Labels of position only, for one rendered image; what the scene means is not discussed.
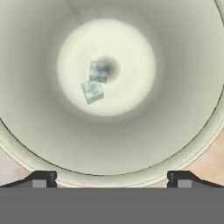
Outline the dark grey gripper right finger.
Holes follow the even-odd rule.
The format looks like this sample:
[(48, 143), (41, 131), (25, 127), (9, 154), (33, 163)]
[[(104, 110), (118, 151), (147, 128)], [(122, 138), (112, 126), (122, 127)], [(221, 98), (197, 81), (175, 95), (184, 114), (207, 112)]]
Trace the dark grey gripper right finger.
[(193, 174), (191, 171), (168, 171), (168, 188), (224, 188), (224, 185), (218, 185), (203, 180)]

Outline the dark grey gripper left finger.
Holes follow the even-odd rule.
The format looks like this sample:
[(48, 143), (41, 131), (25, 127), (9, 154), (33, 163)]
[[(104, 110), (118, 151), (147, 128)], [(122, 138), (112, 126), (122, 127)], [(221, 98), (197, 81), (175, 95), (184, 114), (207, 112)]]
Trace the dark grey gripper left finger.
[(15, 182), (11, 182), (6, 185), (0, 185), (0, 188), (56, 188), (57, 183), (57, 172), (56, 171), (34, 171), (26, 178), (20, 179)]

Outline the pale white glass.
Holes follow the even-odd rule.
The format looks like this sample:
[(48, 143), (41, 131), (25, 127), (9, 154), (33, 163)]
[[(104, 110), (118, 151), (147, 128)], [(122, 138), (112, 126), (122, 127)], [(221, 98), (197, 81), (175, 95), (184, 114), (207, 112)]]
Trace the pale white glass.
[[(0, 148), (66, 187), (139, 187), (224, 127), (224, 0), (0, 0)], [(90, 63), (110, 64), (87, 104)]]

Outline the pale blue ice cube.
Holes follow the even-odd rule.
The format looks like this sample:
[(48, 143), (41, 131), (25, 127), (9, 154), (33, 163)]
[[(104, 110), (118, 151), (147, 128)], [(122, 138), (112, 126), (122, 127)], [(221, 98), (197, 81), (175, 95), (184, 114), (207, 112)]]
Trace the pale blue ice cube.
[(95, 61), (90, 63), (89, 79), (106, 83), (110, 73), (110, 64), (107, 61)]
[(81, 84), (87, 104), (99, 101), (104, 97), (102, 85), (98, 81), (88, 80)]

